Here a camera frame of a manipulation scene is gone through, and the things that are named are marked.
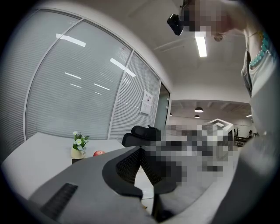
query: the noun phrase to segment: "ceiling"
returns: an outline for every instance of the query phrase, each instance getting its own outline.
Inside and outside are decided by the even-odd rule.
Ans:
[[[241,104],[223,101],[192,101],[192,100],[172,100],[171,113],[177,110],[194,110],[196,107],[202,107],[204,111],[220,111],[237,116],[246,117],[251,114],[250,104]]]
[[[155,53],[166,71],[175,77],[181,70],[200,66],[240,70],[244,62],[245,39],[236,32],[221,42],[206,37],[207,57],[200,58],[194,34],[183,32],[176,36],[167,18],[179,12],[182,0],[80,0],[133,31]]]

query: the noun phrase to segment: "potted plant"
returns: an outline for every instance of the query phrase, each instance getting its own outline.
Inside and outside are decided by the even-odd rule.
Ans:
[[[236,128],[236,137],[238,137],[239,128]]]
[[[86,156],[86,144],[88,143],[89,136],[83,136],[77,131],[73,132],[74,143],[71,149],[71,157],[73,159],[82,159]]]

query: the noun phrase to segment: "door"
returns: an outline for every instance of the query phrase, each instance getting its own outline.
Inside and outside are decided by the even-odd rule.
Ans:
[[[165,88],[165,86],[161,84],[161,89],[158,98],[158,105],[157,105],[156,120],[154,122],[154,127],[158,128],[159,130],[165,129],[168,104],[169,104],[169,95],[170,94]]]

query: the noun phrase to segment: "white flowers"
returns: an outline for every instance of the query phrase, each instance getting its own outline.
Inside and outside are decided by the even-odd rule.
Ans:
[[[76,140],[76,144],[77,144],[77,145],[81,145],[81,143],[82,143],[82,140],[81,140],[81,139],[77,139],[77,140]]]

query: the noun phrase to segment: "office chair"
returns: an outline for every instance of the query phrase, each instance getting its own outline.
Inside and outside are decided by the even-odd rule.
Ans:
[[[122,145],[125,147],[150,145],[151,141],[161,140],[161,131],[149,126],[148,128],[134,126],[131,133],[126,133],[122,139]]]

